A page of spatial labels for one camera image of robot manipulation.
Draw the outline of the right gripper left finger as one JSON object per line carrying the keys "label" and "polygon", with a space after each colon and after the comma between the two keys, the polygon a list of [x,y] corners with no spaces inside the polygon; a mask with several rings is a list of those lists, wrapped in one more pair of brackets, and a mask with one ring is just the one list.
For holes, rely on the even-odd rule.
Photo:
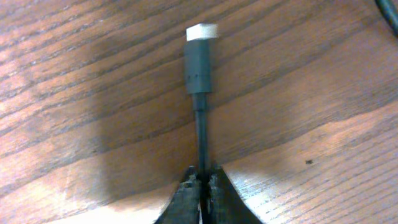
{"label": "right gripper left finger", "polygon": [[155,224],[199,224],[200,192],[201,182],[197,179],[197,171],[190,166]]}

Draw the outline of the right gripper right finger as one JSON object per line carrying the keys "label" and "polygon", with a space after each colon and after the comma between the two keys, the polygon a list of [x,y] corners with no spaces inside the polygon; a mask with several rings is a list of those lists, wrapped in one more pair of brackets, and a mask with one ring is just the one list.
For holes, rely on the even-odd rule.
{"label": "right gripper right finger", "polygon": [[210,223],[262,224],[246,206],[222,167],[212,170],[209,186]]}

